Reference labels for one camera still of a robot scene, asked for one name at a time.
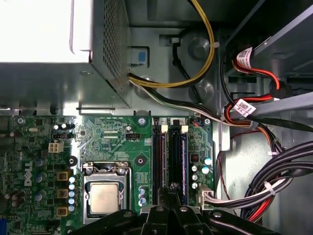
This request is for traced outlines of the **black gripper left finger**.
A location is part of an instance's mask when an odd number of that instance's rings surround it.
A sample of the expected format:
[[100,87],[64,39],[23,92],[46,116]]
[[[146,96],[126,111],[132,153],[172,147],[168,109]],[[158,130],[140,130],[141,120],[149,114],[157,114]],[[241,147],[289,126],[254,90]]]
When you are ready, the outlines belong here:
[[165,235],[169,219],[168,188],[159,188],[157,204],[144,212],[123,209],[69,232],[70,235]]

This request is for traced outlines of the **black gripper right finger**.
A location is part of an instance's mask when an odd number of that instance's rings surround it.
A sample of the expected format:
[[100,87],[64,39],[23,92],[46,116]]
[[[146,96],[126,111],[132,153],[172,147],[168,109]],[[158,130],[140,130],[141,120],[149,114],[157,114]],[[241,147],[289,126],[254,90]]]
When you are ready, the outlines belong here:
[[249,222],[229,212],[196,208],[181,203],[178,188],[170,188],[170,219],[176,221],[174,231],[181,235],[275,235],[277,232]]

